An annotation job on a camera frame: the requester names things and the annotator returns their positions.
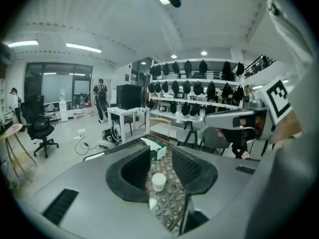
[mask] standing person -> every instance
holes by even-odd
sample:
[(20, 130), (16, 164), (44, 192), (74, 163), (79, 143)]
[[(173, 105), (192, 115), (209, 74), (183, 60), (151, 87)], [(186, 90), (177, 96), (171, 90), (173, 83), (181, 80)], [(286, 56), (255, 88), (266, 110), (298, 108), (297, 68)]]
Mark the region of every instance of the standing person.
[(96, 102), (96, 108), (98, 109), (98, 112), (99, 112), (99, 123), (104, 123), (102, 110), (105, 110), (105, 109), (102, 106), (102, 104), (107, 103), (106, 102), (107, 88), (103, 83), (104, 83), (103, 79), (100, 78), (99, 83), (97, 85), (95, 85), (94, 89), (93, 89), (93, 92), (95, 95), (94, 98), (95, 98), (95, 102)]
[(20, 124), (22, 124), (21, 117), (20, 117), (20, 106), (21, 106), (21, 98), (17, 95), (18, 90), (16, 88), (12, 88), (10, 94), (13, 95), (13, 103), (11, 106), (9, 106), (10, 109), (12, 109), (19, 121)]

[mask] white ceiling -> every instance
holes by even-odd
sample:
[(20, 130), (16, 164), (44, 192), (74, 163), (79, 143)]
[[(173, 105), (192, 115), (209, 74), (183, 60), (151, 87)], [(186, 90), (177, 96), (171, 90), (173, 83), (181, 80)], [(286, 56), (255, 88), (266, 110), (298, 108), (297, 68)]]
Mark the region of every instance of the white ceiling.
[[(30, 0), (4, 41), (34, 39), (39, 45), (15, 48), (16, 58), (59, 54), (120, 67), (201, 49), (216, 51), (208, 57), (227, 58), (236, 46), (256, 57), (291, 60), (264, 0), (182, 0), (181, 8), (159, 0)], [(66, 42), (102, 53), (67, 48)]]

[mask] black pants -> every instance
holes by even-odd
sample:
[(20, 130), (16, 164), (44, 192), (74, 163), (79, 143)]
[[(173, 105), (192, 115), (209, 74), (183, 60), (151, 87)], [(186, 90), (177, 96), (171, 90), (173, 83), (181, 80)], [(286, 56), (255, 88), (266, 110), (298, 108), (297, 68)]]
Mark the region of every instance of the black pants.
[(20, 118), (20, 108), (14, 108), (14, 112), (16, 117), (18, 118), (19, 123), (22, 124), (21, 118)]
[(98, 109), (100, 120), (103, 120), (103, 111), (102, 111), (102, 109), (100, 107), (100, 102), (98, 100), (96, 100), (96, 108)]

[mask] textured black pad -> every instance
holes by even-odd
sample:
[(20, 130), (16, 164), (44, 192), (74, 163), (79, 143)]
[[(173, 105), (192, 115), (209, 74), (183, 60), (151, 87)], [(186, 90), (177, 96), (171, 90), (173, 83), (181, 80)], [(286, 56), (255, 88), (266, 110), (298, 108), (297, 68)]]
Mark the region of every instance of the textured black pad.
[(216, 167), (179, 147), (172, 150), (172, 164), (176, 175), (188, 194), (206, 193), (218, 177)]
[(43, 216), (58, 226), (78, 194), (75, 190), (64, 189), (44, 211)]
[(106, 171), (106, 182), (110, 189), (126, 201), (148, 202), (145, 192), (148, 171), (151, 167), (149, 146), (113, 163)]

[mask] railing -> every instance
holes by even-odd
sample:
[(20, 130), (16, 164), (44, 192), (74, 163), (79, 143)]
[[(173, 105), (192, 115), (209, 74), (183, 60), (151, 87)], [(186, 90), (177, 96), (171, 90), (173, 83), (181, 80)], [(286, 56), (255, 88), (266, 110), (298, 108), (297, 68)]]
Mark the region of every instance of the railing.
[(274, 62), (275, 60), (270, 59), (269, 57), (266, 57), (264, 55), (261, 55), (245, 69), (245, 72), (244, 72), (245, 79), (264, 70), (265, 68), (272, 65)]

